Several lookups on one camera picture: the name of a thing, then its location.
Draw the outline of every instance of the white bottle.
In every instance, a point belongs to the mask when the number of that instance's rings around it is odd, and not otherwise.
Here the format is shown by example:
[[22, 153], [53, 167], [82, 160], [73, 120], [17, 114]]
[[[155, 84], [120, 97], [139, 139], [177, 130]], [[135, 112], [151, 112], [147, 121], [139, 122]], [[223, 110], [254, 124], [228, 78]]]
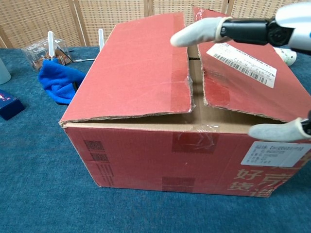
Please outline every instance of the white bottle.
[[0, 85], [6, 83], [11, 79], [11, 74], [5, 67], [3, 61], [0, 58]]

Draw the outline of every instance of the wicker screen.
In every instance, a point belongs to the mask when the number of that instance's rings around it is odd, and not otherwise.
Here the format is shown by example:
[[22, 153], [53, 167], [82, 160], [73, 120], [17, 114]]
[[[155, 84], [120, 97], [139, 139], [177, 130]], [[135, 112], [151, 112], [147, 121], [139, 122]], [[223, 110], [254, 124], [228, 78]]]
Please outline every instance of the wicker screen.
[[228, 14], [236, 18], [271, 18], [278, 8], [295, 2], [306, 0], [230, 0], [232, 12]]
[[144, 17], [144, 0], [79, 0], [90, 45], [98, 46], [98, 29], [105, 39], [118, 23]]
[[169, 12], [184, 12], [185, 23], [193, 23], [192, 7], [198, 6], [225, 13], [227, 0], [153, 0], [155, 15]]
[[0, 0], [0, 6], [0, 26], [8, 47], [25, 47], [47, 37], [50, 30], [68, 46], [81, 46], [66, 0]]

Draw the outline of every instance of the red cardboard box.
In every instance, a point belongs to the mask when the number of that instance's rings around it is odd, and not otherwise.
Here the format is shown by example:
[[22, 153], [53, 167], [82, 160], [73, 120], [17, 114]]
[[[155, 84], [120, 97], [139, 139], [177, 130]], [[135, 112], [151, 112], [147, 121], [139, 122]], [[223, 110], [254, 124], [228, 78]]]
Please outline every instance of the red cardboard box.
[[212, 43], [199, 46], [202, 63], [189, 61], [170, 45], [183, 27], [182, 13], [117, 25], [61, 126], [98, 186], [270, 196], [311, 158], [310, 144], [260, 142], [248, 129], [307, 116], [310, 96], [271, 46], [228, 43], [275, 68], [273, 88], [207, 54]]

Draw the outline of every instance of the blue cloth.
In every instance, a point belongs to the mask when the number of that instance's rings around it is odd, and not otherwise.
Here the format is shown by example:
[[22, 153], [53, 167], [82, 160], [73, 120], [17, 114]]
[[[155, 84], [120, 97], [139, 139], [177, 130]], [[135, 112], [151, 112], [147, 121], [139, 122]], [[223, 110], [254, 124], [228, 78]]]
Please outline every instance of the blue cloth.
[[69, 104], [74, 97], [73, 82], [79, 86], [85, 74], [76, 69], [63, 66], [57, 59], [43, 61], [38, 80], [46, 93], [57, 103]]
[[[73, 48], [76, 59], [98, 47]], [[21, 50], [0, 49], [12, 79], [0, 89], [26, 109], [0, 118], [0, 233], [309, 233], [311, 162], [270, 198], [99, 188]], [[311, 93], [311, 57], [292, 71]], [[92, 62], [70, 64], [87, 72]]]

